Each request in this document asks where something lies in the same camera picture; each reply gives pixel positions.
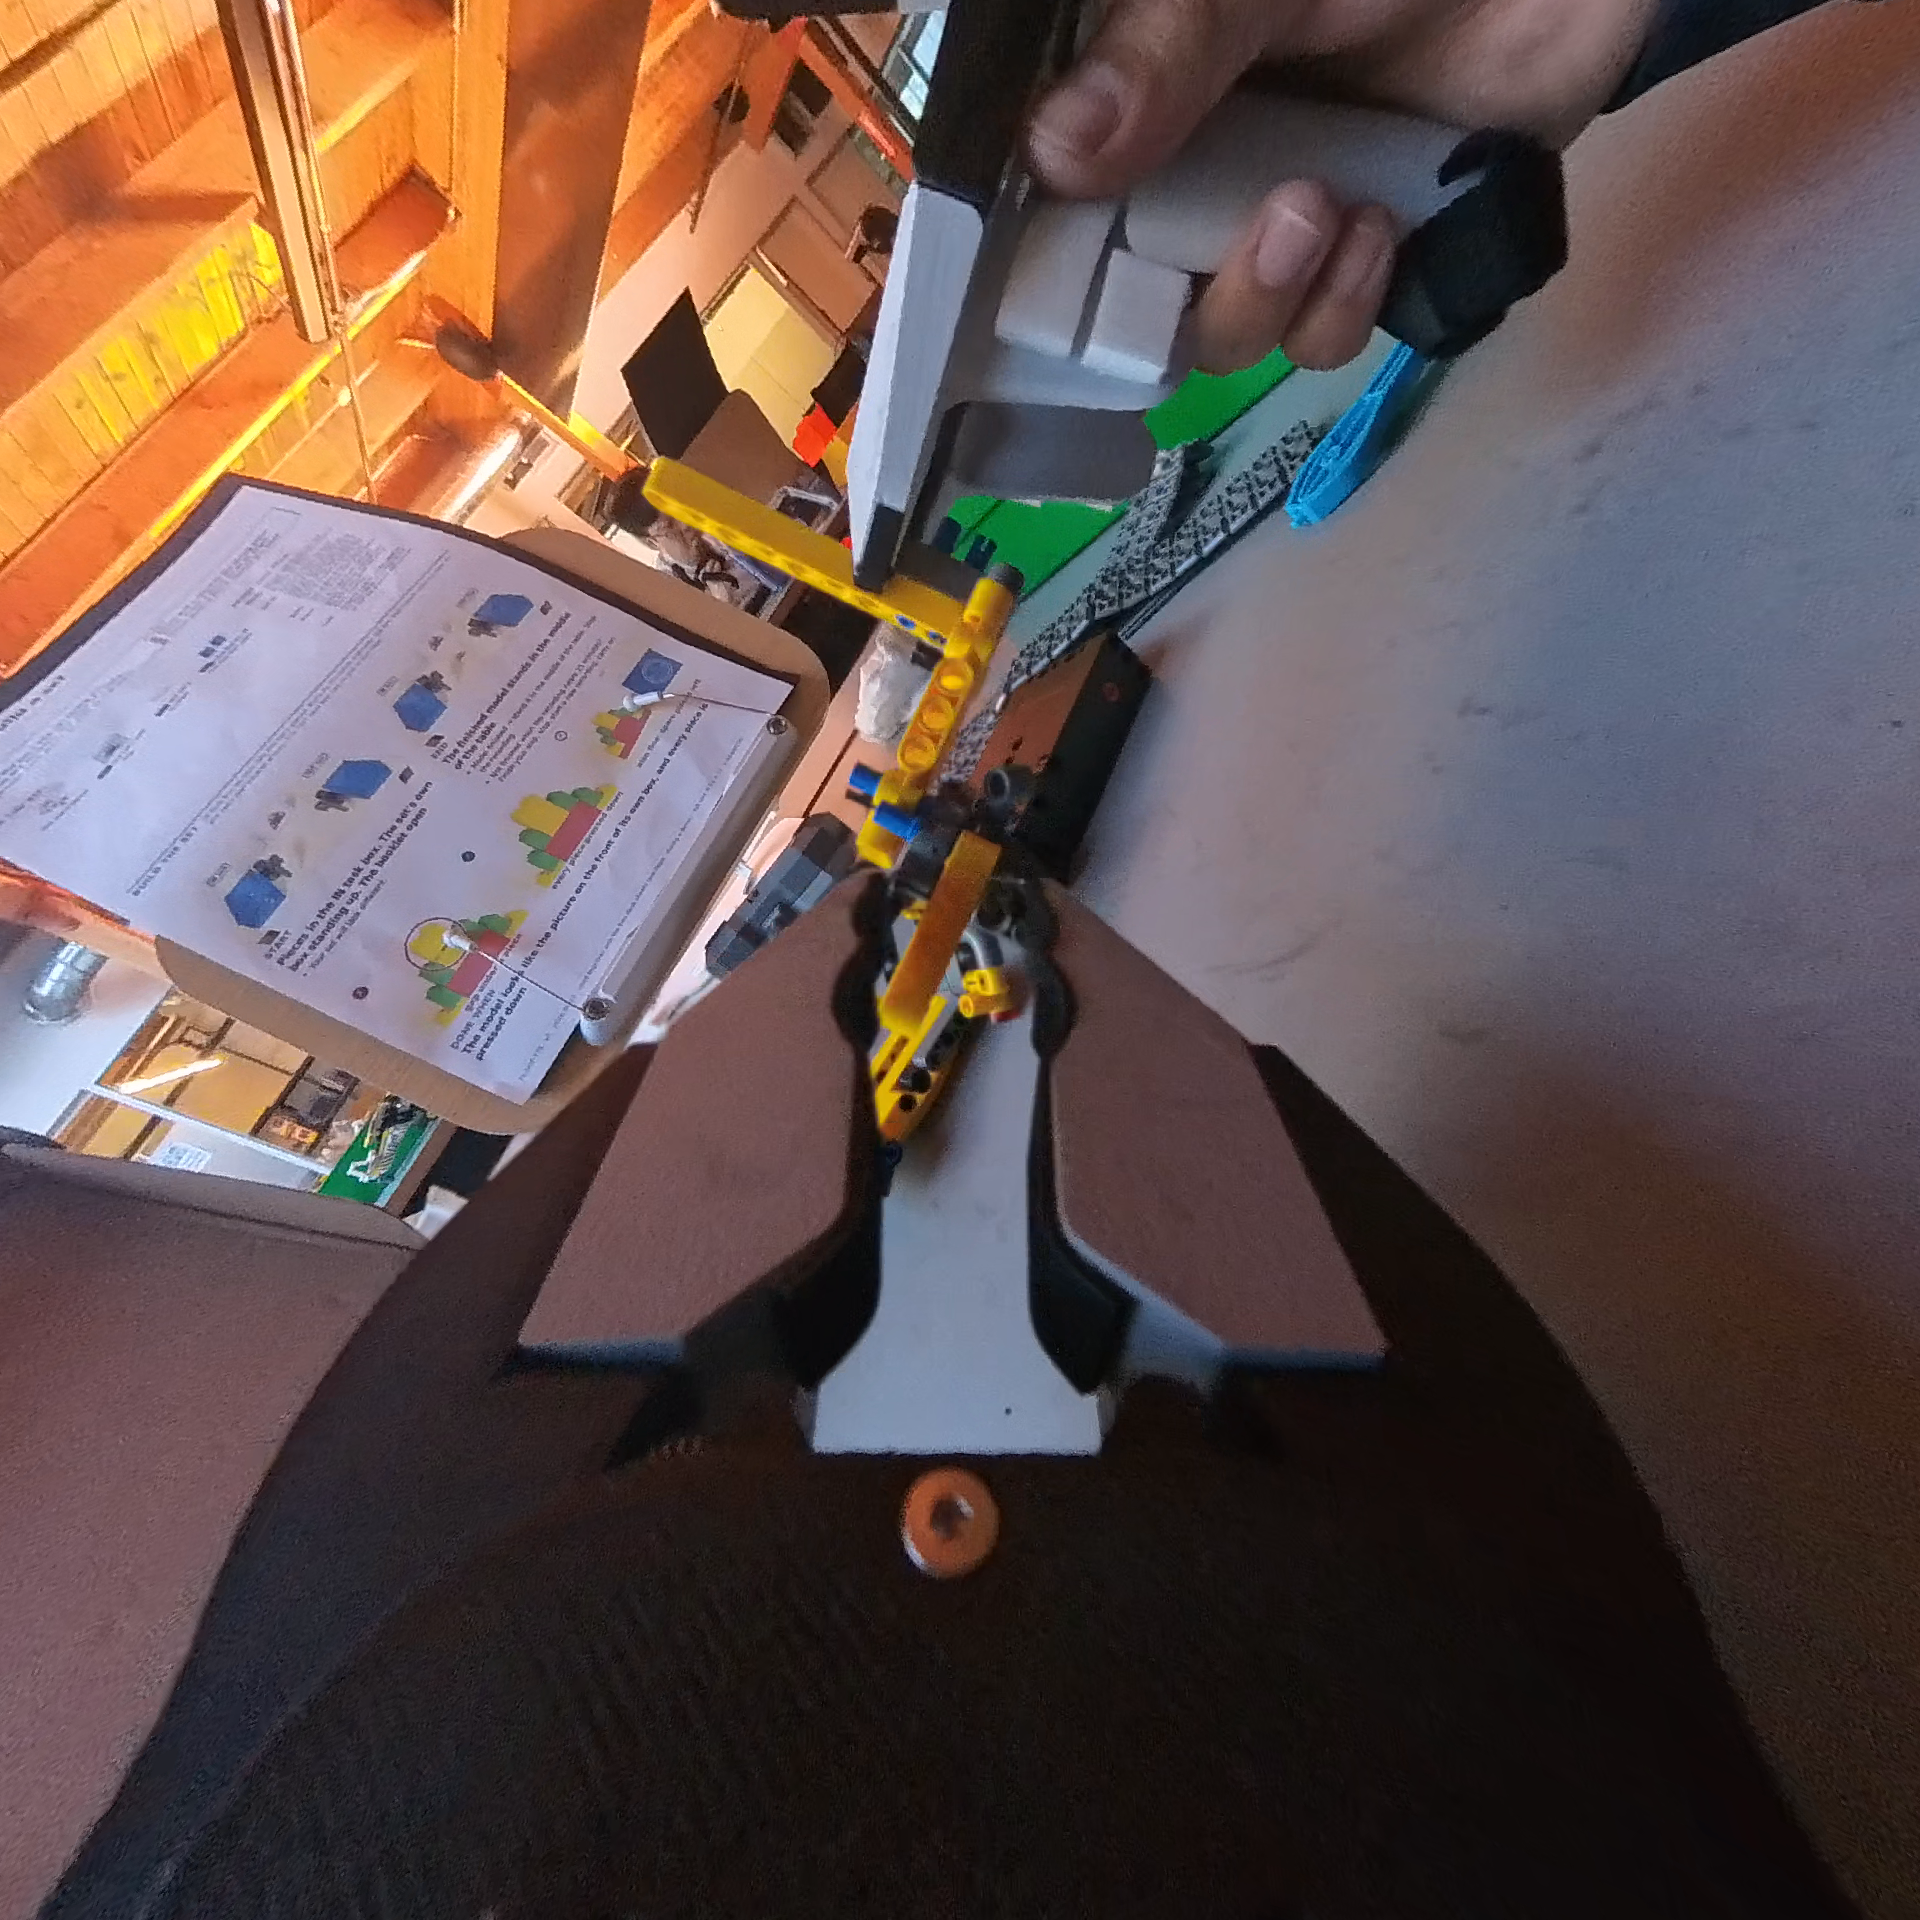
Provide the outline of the grey toy battery box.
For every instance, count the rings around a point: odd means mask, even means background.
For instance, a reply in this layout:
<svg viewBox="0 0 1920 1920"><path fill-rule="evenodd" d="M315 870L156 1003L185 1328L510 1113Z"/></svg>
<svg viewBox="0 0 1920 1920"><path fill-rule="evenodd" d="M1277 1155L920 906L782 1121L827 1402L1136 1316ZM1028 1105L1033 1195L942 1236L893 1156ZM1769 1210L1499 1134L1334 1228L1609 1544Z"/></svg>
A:
<svg viewBox="0 0 1920 1920"><path fill-rule="evenodd" d="M743 906L711 934L704 966L725 979L777 933L793 925L856 865L855 833L831 814L807 817L788 846L757 877Z"/></svg>

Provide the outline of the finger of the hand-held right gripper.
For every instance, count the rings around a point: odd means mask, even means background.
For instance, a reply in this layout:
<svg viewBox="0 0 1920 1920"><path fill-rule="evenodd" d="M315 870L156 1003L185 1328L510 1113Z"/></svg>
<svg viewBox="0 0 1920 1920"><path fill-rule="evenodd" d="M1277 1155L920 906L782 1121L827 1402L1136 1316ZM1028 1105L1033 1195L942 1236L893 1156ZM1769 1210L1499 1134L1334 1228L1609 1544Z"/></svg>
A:
<svg viewBox="0 0 1920 1920"><path fill-rule="evenodd" d="M1143 414L1033 401L971 401L943 459L955 496L1116 506L1147 488L1155 440Z"/></svg>
<svg viewBox="0 0 1920 1920"><path fill-rule="evenodd" d="M974 372L968 296L997 190L904 192L847 454L855 585L884 588L904 542L965 496L984 493L987 411L953 372Z"/></svg>

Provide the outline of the yellow angled toy beam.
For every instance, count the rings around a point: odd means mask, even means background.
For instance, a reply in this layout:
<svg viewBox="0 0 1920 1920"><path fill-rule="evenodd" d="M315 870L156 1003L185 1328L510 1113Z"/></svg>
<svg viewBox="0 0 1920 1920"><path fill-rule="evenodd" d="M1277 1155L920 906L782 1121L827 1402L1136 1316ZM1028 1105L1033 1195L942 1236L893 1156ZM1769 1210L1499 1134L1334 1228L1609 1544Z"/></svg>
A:
<svg viewBox="0 0 1920 1920"><path fill-rule="evenodd" d="M934 658L895 747L895 769L878 778L868 818L856 830L855 852L863 865L889 870L919 830L920 802L945 779L950 746L1022 590L1024 576L1004 562L975 576L966 598L903 574L879 590L879 616L932 648Z"/></svg>

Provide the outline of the dark grey toy track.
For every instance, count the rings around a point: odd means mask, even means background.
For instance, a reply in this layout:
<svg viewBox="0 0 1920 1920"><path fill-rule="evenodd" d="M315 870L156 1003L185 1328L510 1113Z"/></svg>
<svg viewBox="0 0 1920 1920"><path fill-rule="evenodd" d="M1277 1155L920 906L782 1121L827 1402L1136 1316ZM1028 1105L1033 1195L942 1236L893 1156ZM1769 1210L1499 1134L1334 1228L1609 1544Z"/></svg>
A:
<svg viewBox="0 0 1920 1920"><path fill-rule="evenodd" d="M1271 513L1280 510L1286 502L1289 485L1295 472L1304 465L1304 457L1311 454L1313 444L1323 434L1325 428L1299 420L1286 426L1275 442L1262 445L1246 466L1227 472L1224 476L1213 472L1212 489L1185 516L1172 542L1172 557L1179 562L1172 585L1136 613L1095 625L1087 593L1092 585L1089 580L1062 613L1057 613L1030 641L1022 643L999 685L999 697L1004 702L1011 699L1024 684L1077 652L1077 648L1097 629L1125 621L1176 593L1193 574L1224 553L1248 531L1257 529Z"/></svg>
<svg viewBox="0 0 1920 1920"><path fill-rule="evenodd" d="M1136 613L1176 578L1172 542L1207 496L1215 472L1212 440L1164 448L1140 496L1119 520L1108 557L1089 585L1095 625Z"/></svg>

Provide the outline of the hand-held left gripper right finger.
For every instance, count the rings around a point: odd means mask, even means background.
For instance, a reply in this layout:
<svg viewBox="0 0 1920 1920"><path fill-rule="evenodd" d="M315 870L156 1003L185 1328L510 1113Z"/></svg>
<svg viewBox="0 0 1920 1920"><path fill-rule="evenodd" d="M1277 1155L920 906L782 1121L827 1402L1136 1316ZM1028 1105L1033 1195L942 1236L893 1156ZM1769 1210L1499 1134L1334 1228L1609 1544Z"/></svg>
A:
<svg viewBox="0 0 1920 1920"><path fill-rule="evenodd" d="M1372 1372L1384 1333L1251 1042L1053 883L1028 1310L1079 1392Z"/></svg>

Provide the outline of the blue toy separator tool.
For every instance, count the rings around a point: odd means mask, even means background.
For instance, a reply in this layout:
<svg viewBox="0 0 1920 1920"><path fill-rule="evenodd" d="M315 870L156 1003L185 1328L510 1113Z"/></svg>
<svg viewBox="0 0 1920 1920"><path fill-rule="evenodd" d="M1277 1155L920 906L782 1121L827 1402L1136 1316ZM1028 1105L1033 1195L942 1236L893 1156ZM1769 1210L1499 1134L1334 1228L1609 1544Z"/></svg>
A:
<svg viewBox="0 0 1920 1920"><path fill-rule="evenodd" d="M1295 472L1285 502L1294 531L1325 524L1377 474L1436 372L1437 362L1403 342L1382 360Z"/></svg>

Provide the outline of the long yellow toy beam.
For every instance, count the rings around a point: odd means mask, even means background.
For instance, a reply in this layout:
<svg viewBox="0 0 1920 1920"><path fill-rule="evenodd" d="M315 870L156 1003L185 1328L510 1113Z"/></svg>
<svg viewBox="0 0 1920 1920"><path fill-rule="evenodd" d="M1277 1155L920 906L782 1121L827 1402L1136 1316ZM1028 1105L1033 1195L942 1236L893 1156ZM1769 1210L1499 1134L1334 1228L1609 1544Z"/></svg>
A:
<svg viewBox="0 0 1920 1920"><path fill-rule="evenodd" d="M831 537L743 496L673 459L651 459L641 496L661 515L685 524L743 557L768 564L793 584L822 593L868 619L945 645L965 625L966 601L893 576L878 590L856 585L849 550Z"/></svg>

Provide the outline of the crumpled white plastic bag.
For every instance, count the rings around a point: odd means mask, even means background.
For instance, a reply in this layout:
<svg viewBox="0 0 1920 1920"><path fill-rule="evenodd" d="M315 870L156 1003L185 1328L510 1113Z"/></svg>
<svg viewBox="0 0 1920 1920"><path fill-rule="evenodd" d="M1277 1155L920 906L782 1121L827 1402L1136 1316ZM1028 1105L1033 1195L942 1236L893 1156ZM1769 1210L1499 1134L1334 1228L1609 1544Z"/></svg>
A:
<svg viewBox="0 0 1920 1920"><path fill-rule="evenodd" d="M942 656L940 645L899 626L878 625L855 672L852 728L856 736L891 749L919 712Z"/></svg>

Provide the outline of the green plastic bin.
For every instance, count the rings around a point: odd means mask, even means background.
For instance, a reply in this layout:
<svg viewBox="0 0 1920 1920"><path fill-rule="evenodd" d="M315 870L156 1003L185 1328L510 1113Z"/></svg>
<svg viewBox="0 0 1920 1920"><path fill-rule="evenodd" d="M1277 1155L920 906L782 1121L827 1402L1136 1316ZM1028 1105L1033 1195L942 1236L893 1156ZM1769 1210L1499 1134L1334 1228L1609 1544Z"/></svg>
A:
<svg viewBox="0 0 1920 1920"><path fill-rule="evenodd" d="M1159 406L1140 416L1127 416L1127 424L1143 426L1155 451L1209 442L1273 394L1291 372L1294 363L1285 357L1285 349L1273 349L1252 368L1231 376L1190 372ZM997 560L1022 571L1028 590L1040 588L1104 536L1125 515L1140 488L1143 483L1133 480L1112 498L1099 496L1095 500L1014 500L980 492L965 493L945 513L958 526L953 553L966 560L975 547L990 545Z"/></svg>

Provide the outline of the grey desk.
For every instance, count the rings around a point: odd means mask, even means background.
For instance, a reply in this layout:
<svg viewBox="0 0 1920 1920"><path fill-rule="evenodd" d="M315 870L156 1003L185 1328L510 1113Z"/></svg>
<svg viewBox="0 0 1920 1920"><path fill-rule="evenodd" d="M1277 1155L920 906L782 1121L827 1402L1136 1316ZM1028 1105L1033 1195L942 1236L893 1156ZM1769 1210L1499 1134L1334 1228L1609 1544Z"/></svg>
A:
<svg viewBox="0 0 1920 1920"><path fill-rule="evenodd" d="M1916 5L1564 150L1559 278L1143 633L1084 891L1494 1254L1916 1915Z"/></svg>

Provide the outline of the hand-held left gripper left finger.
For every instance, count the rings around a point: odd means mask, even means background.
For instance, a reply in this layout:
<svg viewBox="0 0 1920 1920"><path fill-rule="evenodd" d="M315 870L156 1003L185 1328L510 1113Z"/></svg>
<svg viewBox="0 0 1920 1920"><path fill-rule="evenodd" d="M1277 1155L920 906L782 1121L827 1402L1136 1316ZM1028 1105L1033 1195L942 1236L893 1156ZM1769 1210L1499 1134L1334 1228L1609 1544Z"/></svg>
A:
<svg viewBox="0 0 1920 1920"><path fill-rule="evenodd" d="M883 907L883 877L836 883L667 1028L523 1358L816 1388L849 1353L878 1304Z"/></svg>

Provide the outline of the hanging light bar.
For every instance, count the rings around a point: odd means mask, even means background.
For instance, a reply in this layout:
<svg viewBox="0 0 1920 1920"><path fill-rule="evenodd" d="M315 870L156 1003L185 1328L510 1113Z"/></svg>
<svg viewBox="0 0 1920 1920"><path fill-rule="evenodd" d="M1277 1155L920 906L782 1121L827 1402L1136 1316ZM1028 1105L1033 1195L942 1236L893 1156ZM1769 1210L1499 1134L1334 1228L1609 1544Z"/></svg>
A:
<svg viewBox="0 0 1920 1920"><path fill-rule="evenodd" d="M331 342L345 320L345 296L295 8L219 3L215 10L295 325L308 342Z"/></svg>

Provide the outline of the small grey yellow toy assembly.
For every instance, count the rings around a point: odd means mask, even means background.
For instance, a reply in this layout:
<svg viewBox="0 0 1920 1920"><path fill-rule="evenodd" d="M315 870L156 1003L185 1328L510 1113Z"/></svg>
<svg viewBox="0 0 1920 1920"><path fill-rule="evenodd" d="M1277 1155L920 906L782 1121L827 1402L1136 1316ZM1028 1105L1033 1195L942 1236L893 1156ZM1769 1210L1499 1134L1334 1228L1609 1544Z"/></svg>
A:
<svg viewBox="0 0 1920 1920"><path fill-rule="evenodd" d="M1030 765L1006 762L977 787L943 781L919 801L901 776L856 765L847 793L868 810L855 850L884 876L868 1058L891 1177L971 1038L1028 1010L1061 916L1024 836L1040 796Z"/></svg>

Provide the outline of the person's right hand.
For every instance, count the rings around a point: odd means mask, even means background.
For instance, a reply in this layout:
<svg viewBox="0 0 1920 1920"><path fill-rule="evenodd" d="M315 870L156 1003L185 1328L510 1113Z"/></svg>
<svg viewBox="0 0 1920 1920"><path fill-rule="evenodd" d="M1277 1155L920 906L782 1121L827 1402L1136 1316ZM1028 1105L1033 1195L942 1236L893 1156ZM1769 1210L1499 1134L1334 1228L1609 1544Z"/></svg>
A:
<svg viewBox="0 0 1920 1920"><path fill-rule="evenodd" d="M1512 129L1564 149L1637 59L1651 3L1125 3L1024 125L1030 173L1057 197L1116 198L1185 145L1257 66L1286 90L1455 129ZM1353 362L1376 329L1393 217L1319 180L1273 185L1195 298L1195 368L1285 352Z"/></svg>

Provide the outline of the black yellow toy vehicle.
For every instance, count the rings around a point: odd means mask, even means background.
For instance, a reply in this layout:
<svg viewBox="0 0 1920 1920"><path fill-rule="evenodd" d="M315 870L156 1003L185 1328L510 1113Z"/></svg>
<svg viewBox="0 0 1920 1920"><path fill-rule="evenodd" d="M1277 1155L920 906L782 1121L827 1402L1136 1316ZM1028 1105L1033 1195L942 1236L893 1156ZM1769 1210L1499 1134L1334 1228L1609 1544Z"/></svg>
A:
<svg viewBox="0 0 1920 1920"><path fill-rule="evenodd" d="M1011 838L1040 873L1070 883L1121 747L1152 685L1147 666L1099 625L999 708L975 765Z"/></svg>

